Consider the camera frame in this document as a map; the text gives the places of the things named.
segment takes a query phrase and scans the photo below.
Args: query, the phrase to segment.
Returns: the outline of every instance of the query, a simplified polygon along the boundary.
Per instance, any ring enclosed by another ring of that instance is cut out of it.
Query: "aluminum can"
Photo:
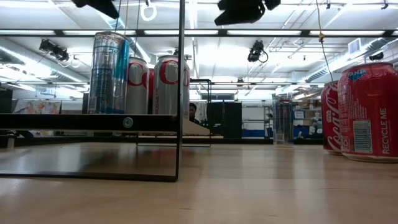
[[[293,144],[293,103],[291,99],[272,102],[273,139],[275,145]]]
[[[146,61],[130,57],[127,79],[127,114],[148,114],[149,76]]]
[[[96,33],[88,113],[123,114],[126,109],[129,41],[115,32]]]
[[[178,56],[166,55],[159,58],[155,66],[153,114],[177,114]],[[183,117],[189,119],[190,69],[184,63]]]
[[[152,104],[154,102],[154,76],[155,70],[153,68],[149,69],[149,97],[148,97],[148,114],[152,114]]]
[[[323,149],[333,155],[341,155],[337,84],[338,81],[326,83],[321,94]]]
[[[389,63],[349,68],[338,83],[341,152],[349,159],[398,162],[398,74]]]

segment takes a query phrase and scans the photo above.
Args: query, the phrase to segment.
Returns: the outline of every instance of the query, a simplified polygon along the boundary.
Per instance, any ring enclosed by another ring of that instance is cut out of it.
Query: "ceiling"
[[[282,0],[282,4],[253,24],[236,24],[217,27],[214,19],[219,16],[216,3],[218,0],[187,1],[185,26],[187,29],[319,29],[315,0]],[[331,0],[331,8],[326,8],[326,1],[319,0],[320,22],[323,29],[362,29],[391,30],[397,29],[398,0],[388,0],[389,7],[381,9],[383,0]],[[145,9],[145,1],[122,0],[121,22],[119,28],[128,29],[178,29],[178,1],[152,0],[157,14],[151,21],[145,21],[139,7]],[[116,21],[90,8],[76,8],[70,0],[0,0],[0,29],[110,29]],[[145,9],[150,17],[152,9]],[[90,79],[92,37],[49,37],[76,58],[70,64],[57,64],[48,55],[39,50],[40,37],[1,37],[25,49],[17,52],[24,55],[33,52],[45,57],[52,68],[64,66],[64,73],[81,75],[79,80]],[[326,38],[325,55],[328,59],[348,50],[348,44],[355,38]],[[256,40],[262,40],[267,46],[269,60],[265,64],[249,63],[249,49]],[[148,55],[164,55],[178,46],[177,37],[138,37],[137,43]],[[389,45],[388,60],[395,60],[394,47]],[[231,82],[244,78],[245,82],[298,82],[309,71],[325,64],[325,57],[317,37],[314,38],[272,38],[272,37],[187,37],[185,54],[195,54],[197,78],[209,78],[214,82]],[[193,69],[192,61],[188,62]],[[314,82],[328,82],[330,78],[321,77]]]

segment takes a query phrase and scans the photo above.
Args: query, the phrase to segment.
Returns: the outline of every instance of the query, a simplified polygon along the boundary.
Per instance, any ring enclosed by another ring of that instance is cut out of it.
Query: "person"
[[[189,120],[194,122],[195,124],[200,124],[200,122],[195,119],[195,115],[197,113],[197,106],[194,103],[189,104]]]

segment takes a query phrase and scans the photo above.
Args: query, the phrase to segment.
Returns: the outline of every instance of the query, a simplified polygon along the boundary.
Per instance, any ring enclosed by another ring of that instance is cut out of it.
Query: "wooden table surface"
[[[0,156],[0,169],[163,173],[173,150],[35,146]],[[2,224],[397,223],[397,211],[398,165],[350,161],[322,146],[188,147],[177,183],[0,179]]]

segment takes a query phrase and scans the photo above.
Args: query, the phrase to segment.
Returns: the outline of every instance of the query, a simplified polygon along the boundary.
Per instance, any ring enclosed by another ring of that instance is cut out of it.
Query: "wooden floor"
[[[0,170],[170,172],[172,147],[71,144],[0,152]],[[0,223],[397,223],[398,165],[322,146],[186,148],[177,183],[0,179]]]

